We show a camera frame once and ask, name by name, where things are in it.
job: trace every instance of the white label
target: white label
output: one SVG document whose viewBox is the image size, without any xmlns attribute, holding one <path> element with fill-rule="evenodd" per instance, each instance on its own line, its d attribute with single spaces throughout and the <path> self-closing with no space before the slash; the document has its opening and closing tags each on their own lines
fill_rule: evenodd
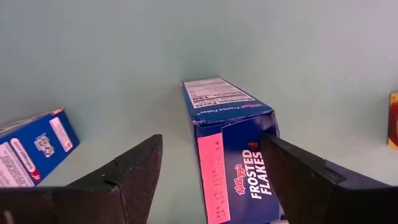
<svg viewBox="0 0 398 224">
<path fill-rule="evenodd" d="M 27 154 L 24 146 L 22 143 L 19 141 L 17 138 L 11 139 L 11 145 L 14 148 L 14 150 L 17 152 L 19 158 L 21 159 L 22 163 L 25 165 L 26 169 L 29 172 L 33 172 L 36 170 L 35 164 L 32 162 L 30 159 L 29 155 Z"/>
<path fill-rule="evenodd" d="M 65 128 L 63 128 L 60 119 L 58 117 L 51 119 L 50 124 L 55 134 L 57 135 L 58 140 L 61 142 L 63 150 L 65 152 L 69 151 L 73 147 L 73 144 L 70 141 L 70 138 L 65 131 Z"/>
<path fill-rule="evenodd" d="M 222 78 L 185 82 L 184 85 L 194 108 L 255 100 Z"/>
<path fill-rule="evenodd" d="M 0 145 L 0 187 L 33 187 L 33 181 L 8 142 Z"/>
</svg>

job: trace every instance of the blue cereal box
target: blue cereal box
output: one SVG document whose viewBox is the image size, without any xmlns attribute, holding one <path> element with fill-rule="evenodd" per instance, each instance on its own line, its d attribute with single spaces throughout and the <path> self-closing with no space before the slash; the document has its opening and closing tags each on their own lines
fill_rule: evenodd
<svg viewBox="0 0 398 224">
<path fill-rule="evenodd" d="M 79 140 L 63 108 L 0 127 L 0 187 L 34 187 Z"/>
<path fill-rule="evenodd" d="M 280 219 L 259 151 L 264 133 L 279 136 L 274 110 L 222 78 L 183 83 L 198 150 L 209 224 Z"/>
</svg>

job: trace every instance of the pink label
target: pink label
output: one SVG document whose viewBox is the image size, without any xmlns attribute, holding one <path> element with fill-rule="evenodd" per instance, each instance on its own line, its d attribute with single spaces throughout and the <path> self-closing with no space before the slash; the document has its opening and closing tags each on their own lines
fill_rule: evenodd
<svg viewBox="0 0 398 224">
<path fill-rule="evenodd" d="M 208 224 L 230 221 L 223 135 L 219 133 L 198 138 L 198 150 Z"/>
</svg>

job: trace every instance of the kellogg's logo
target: kellogg's logo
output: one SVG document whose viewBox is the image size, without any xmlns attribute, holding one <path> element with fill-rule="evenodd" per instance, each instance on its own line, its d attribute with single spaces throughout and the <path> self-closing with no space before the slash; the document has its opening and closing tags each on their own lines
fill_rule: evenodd
<svg viewBox="0 0 398 224">
<path fill-rule="evenodd" d="M 241 164 L 236 164 L 235 166 L 236 169 L 236 175 L 237 177 L 234 179 L 235 182 L 235 191 L 236 193 L 238 193 L 238 195 L 242 195 L 244 194 L 244 191 L 246 190 L 246 188 L 244 188 L 243 185 L 243 177 L 246 176 L 245 174 L 245 169 L 242 168 Z"/>
</svg>

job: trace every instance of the teal wall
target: teal wall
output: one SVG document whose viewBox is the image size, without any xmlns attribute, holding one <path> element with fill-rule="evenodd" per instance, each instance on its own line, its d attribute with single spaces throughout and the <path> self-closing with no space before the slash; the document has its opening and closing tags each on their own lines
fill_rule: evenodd
<svg viewBox="0 0 398 224">
<path fill-rule="evenodd" d="M 398 89 L 398 2 L 0 1 L 0 123 L 66 107 L 81 146 L 65 185 L 154 133 L 149 223 L 203 223 L 181 80 L 221 75 L 276 109 L 282 137 L 398 184 L 386 146 Z"/>
</svg>

